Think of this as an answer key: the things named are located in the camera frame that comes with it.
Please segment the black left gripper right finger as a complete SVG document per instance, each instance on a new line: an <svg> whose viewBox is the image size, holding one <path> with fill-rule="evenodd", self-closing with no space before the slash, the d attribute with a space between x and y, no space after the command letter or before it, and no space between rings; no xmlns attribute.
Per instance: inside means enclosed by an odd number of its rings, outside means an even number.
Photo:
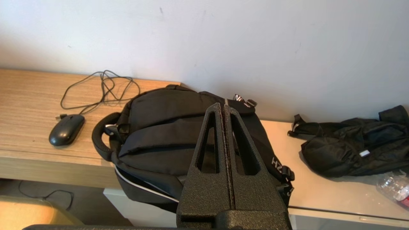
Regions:
<svg viewBox="0 0 409 230"><path fill-rule="evenodd" d="M287 179L270 173L239 112L224 105L224 146L230 204L237 211L287 211Z"/></svg>

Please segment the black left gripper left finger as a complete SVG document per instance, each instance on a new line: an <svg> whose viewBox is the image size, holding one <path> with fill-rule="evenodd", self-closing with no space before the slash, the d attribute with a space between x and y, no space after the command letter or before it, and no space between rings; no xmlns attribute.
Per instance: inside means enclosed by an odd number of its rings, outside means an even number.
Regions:
<svg viewBox="0 0 409 230"><path fill-rule="evenodd" d="M210 129L214 131L216 170L215 173L204 173L204 154ZM179 200L176 213L178 228L212 229L217 227L217 215L221 211L229 210L232 203L227 163L221 105L215 103L206 110Z"/></svg>

